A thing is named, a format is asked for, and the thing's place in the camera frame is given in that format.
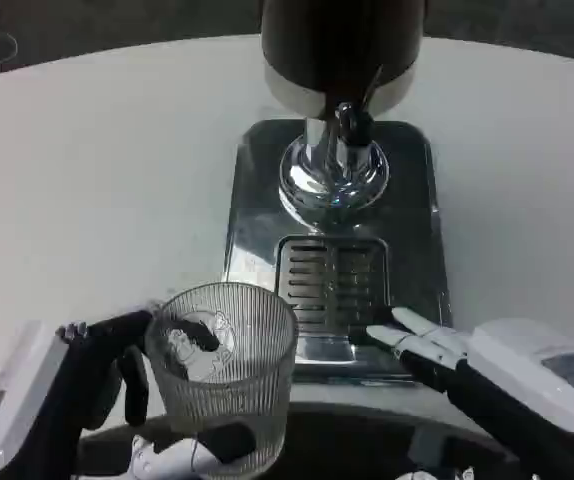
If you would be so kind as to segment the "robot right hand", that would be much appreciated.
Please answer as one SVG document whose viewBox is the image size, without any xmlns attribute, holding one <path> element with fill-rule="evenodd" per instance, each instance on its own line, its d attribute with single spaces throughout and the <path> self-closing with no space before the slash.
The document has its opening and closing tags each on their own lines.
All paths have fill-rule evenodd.
<svg viewBox="0 0 574 480">
<path fill-rule="evenodd" d="M 445 395 L 524 472 L 574 479 L 574 343 L 546 323 L 501 318 L 466 333 L 382 307 L 362 337 Z"/>
</svg>

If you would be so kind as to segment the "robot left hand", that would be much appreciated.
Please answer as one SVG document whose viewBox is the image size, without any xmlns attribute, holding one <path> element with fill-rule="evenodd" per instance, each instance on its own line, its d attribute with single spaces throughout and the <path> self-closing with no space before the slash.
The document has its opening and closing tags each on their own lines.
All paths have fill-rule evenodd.
<svg viewBox="0 0 574 480">
<path fill-rule="evenodd" d="M 73 479 L 81 434 L 108 417 L 120 387 L 140 426 L 149 398 L 142 358 L 148 309 L 93 324 L 30 323 L 0 369 L 0 479 Z"/>
</svg>

